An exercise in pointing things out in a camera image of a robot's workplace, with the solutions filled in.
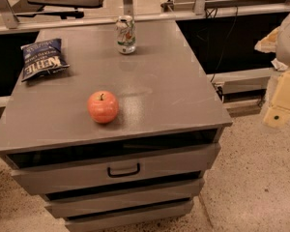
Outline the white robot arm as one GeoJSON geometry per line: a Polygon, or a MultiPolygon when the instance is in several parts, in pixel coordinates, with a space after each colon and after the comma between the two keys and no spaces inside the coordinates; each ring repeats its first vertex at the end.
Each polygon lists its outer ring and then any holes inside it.
{"type": "Polygon", "coordinates": [[[280,128],[290,119],[290,14],[276,29],[258,41],[254,49],[264,53],[274,52],[273,64],[287,68],[277,80],[263,119],[265,125],[280,128]]]}

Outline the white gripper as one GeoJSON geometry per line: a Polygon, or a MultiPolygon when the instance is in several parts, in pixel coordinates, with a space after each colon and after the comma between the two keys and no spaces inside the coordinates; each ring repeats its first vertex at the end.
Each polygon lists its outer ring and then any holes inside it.
{"type": "MultiPolygon", "coordinates": [[[[262,40],[258,41],[254,49],[263,53],[275,53],[277,44],[277,27],[262,40]]],[[[278,78],[271,100],[271,106],[266,111],[263,123],[271,128],[281,128],[290,120],[290,71],[284,72],[278,78]]]]}

